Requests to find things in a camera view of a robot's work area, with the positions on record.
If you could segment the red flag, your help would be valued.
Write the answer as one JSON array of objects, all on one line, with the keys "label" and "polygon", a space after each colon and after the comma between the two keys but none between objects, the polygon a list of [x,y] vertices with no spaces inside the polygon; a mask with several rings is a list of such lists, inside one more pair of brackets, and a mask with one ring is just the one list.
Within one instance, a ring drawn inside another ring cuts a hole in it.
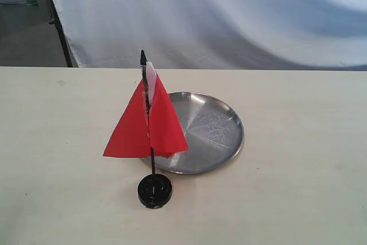
[{"label": "red flag", "polygon": [[170,96],[143,50],[140,67],[142,79],[112,132],[105,157],[170,158],[188,149]]}]

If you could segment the round black flag base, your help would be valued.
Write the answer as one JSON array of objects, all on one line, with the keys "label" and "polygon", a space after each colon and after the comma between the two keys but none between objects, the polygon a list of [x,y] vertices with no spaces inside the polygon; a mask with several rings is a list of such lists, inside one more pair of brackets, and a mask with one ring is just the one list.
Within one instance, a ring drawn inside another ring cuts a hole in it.
[{"label": "round black flag base", "polygon": [[138,185],[138,199],[147,208],[162,208],[170,199],[173,187],[171,181],[162,174],[150,174]]}]

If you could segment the round steel plate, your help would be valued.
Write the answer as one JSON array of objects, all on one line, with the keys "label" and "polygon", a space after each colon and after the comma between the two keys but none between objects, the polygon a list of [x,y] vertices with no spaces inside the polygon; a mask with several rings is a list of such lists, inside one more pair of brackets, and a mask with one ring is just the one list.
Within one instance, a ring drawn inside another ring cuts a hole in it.
[{"label": "round steel plate", "polygon": [[235,110],[215,97],[196,92],[172,92],[188,150],[155,157],[155,167],[176,174],[202,174],[235,158],[244,143],[244,127]]}]

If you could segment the white backdrop cloth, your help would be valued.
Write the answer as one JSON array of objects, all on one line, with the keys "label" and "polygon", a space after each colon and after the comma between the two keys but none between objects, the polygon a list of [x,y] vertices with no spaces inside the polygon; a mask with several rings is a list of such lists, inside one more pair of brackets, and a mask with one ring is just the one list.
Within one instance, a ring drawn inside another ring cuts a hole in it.
[{"label": "white backdrop cloth", "polygon": [[80,67],[366,70],[366,0],[53,0]]}]

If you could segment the black backdrop stand pole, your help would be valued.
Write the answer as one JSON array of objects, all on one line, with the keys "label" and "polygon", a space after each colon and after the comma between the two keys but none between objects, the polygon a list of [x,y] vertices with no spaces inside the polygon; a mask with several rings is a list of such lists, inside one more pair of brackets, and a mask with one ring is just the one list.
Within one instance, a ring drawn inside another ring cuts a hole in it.
[{"label": "black backdrop stand pole", "polygon": [[67,68],[73,68],[73,62],[71,59],[71,54],[69,52],[67,39],[65,37],[63,26],[58,16],[56,7],[54,5],[53,0],[48,0],[48,2],[49,2],[49,7],[50,7],[50,13],[51,13],[51,19],[49,20],[49,24],[54,25],[57,31]]}]

